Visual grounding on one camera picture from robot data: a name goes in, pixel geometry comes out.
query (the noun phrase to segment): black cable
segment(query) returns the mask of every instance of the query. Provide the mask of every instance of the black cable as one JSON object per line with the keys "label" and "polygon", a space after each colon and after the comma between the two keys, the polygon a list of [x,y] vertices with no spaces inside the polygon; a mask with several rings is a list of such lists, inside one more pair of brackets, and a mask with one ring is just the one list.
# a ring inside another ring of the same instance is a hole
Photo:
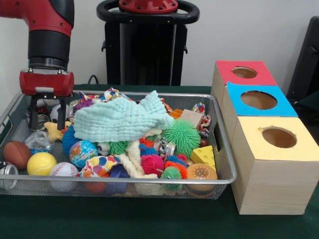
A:
{"label": "black cable", "polygon": [[92,75],[92,76],[90,76],[89,81],[88,81],[88,84],[90,84],[90,83],[91,83],[91,80],[92,80],[93,78],[95,79],[96,84],[97,84],[97,85],[99,85],[100,83],[99,83],[99,80],[98,80],[98,78],[97,78],[97,76],[96,76],[96,75]]}

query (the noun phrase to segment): black steering wheel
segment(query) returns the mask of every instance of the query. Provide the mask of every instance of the black steering wheel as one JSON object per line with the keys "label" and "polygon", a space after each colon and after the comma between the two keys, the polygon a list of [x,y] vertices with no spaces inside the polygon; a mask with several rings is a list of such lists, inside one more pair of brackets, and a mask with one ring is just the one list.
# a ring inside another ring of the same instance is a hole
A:
{"label": "black steering wheel", "polygon": [[178,1],[178,9],[186,13],[139,14],[128,11],[110,11],[119,7],[119,0],[106,0],[97,6],[97,16],[105,22],[116,23],[157,23],[157,24],[190,24],[198,21],[199,9],[187,1]]}

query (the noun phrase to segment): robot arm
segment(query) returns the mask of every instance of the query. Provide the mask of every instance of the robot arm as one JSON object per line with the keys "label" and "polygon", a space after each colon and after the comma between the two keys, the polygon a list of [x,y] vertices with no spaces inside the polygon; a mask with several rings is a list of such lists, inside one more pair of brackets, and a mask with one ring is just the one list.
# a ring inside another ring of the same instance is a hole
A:
{"label": "robot arm", "polygon": [[0,16],[23,19],[29,27],[28,69],[20,73],[21,91],[31,95],[31,127],[38,99],[59,99],[58,128],[65,125],[66,98],[74,76],[67,72],[74,0],[0,0]]}

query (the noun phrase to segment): green spiky ball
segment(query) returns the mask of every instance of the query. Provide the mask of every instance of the green spiky ball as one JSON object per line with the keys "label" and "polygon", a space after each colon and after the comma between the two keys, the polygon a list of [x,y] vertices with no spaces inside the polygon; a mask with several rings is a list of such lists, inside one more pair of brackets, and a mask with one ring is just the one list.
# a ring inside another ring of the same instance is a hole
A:
{"label": "green spiky ball", "polygon": [[149,139],[149,140],[151,140],[151,141],[154,141],[157,136],[158,136],[158,135],[147,136],[146,139]]}
{"label": "green spiky ball", "polygon": [[129,141],[109,142],[110,154],[122,154],[129,145]]}
{"label": "green spiky ball", "polygon": [[[167,167],[160,176],[161,179],[181,179],[180,171],[175,167]],[[178,191],[183,187],[181,184],[163,184],[167,190]]]}
{"label": "green spiky ball", "polygon": [[185,154],[188,158],[200,144],[200,136],[194,125],[182,119],[175,120],[173,126],[161,134],[167,142],[176,144],[177,154]]}

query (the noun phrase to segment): red box top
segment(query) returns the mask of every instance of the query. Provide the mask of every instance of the red box top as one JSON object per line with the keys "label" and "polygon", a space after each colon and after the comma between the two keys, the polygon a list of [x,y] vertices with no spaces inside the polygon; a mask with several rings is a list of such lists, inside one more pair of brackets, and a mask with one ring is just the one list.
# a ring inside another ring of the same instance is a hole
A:
{"label": "red box top", "polygon": [[277,85],[263,61],[216,61],[216,64],[225,85],[227,82],[239,85]]}

